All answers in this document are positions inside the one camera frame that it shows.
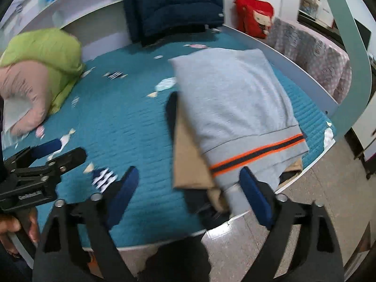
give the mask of bed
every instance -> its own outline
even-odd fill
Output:
[[[168,59],[199,50],[186,44],[204,44],[234,50],[260,48],[264,52],[307,136],[310,151],[303,157],[304,173],[334,143],[331,140],[324,148],[325,131],[330,128],[336,134],[330,116],[338,104],[306,72],[274,49],[232,28],[223,26],[221,30],[175,35],[149,48],[133,44],[88,61],[87,68],[93,68],[92,71],[72,90],[61,111],[44,123],[43,140],[31,133],[17,149],[4,151],[4,157],[23,147],[61,138],[74,129],[63,152],[83,147],[88,158],[85,164],[63,176],[57,187],[59,198],[78,202],[96,192],[91,186],[91,175],[83,173],[90,162],[97,167],[108,166],[119,175],[130,165],[140,171],[140,185],[122,221],[110,232],[117,247],[151,244],[202,231],[197,216],[187,212],[183,193],[172,189],[172,143],[164,109],[176,86],[159,92],[155,98],[147,95],[162,79],[174,76]],[[104,76],[116,71],[127,76],[113,80]],[[317,94],[321,100],[315,103],[312,98]],[[43,158],[35,164],[45,162]],[[51,206],[52,203],[38,206],[41,228]],[[81,236],[83,246],[89,247],[84,230]]]

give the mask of blue gripper pad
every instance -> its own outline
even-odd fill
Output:
[[[138,186],[138,179],[138,170],[134,166],[131,166],[120,180],[120,182],[123,182],[123,185],[115,197],[111,200],[111,203],[107,209],[106,225],[109,230],[113,226],[116,226],[123,217],[125,209],[127,208],[129,201],[131,200]]]
[[[258,180],[249,170],[243,167],[239,174],[239,184],[247,197],[249,204],[260,225],[268,230],[273,226],[273,210],[259,189]]]
[[[35,146],[31,152],[32,157],[36,159],[43,158],[49,154],[52,154],[54,151],[57,151],[61,148],[61,141],[60,139],[54,139],[48,141],[44,144],[39,146]]]

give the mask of white bed frame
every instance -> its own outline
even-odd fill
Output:
[[[2,39],[6,44],[20,32],[54,26],[63,28],[81,41],[83,61],[131,44],[122,0],[55,0],[44,9],[40,8],[38,1],[14,0],[0,22],[0,40]],[[370,94],[371,70],[367,52],[346,1],[328,1],[352,65],[352,86],[341,105],[338,105],[307,72],[276,50],[229,26],[224,25],[221,29],[223,33],[228,33],[249,48],[262,50],[273,65],[293,80],[320,110],[331,118],[337,129],[337,137],[341,137],[366,107]],[[20,14],[17,13],[19,4],[22,4]],[[333,140],[299,177],[309,170],[334,143]],[[279,188],[277,192],[285,190],[299,177]]]

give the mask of quilted mattress cover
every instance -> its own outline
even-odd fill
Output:
[[[44,138],[41,140],[32,132],[16,149],[5,150],[4,158],[24,147],[61,138],[73,128],[76,132],[62,153],[83,147],[88,157],[85,164],[62,176],[57,186],[59,198],[69,203],[80,202],[96,192],[91,186],[91,175],[83,174],[90,162],[96,167],[109,167],[119,176],[130,165],[140,171],[140,184],[123,219],[110,231],[117,247],[181,238],[202,230],[197,216],[187,212],[183,194],[172,189],[172,144],[164,106],[176,87],[159,92],[155,98],[146,96],[162,79],[174,76],[168,59],[199,50],[186,44],[247,49],[225,33],[208,31],[200,35],[172,36],[152,48],[134,44],[101,55],[87,62],[88,69],[95,68],[74,87],[61,111],[46,120]],[[324,151],[324,131],[330,120],[295,83],[275,67],[273,70],[307,135],[310,151],[303,158],[303,165],[307,167]],[[104,77],[116,71],[128,76],[113,80]],[[43,165],[46,160],[42,158],[34,165]],[[41,228],[52,205],[38,206]],[[80,230],[80,234],[83,246],[89,247],[85,230]]]

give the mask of beige folded cloth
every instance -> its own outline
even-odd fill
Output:
[[[213,207],[220,213],[228,212],[229,206],[221,190],[216,186],[204,157],[197,147],[194,130],[190,126],[185,116],[183,105],[179,100],[176,108],[173,151],[173,187],[180,189],[206,189]],[[302,170],[303,164],[300,158],[285,171],[301,172]]]

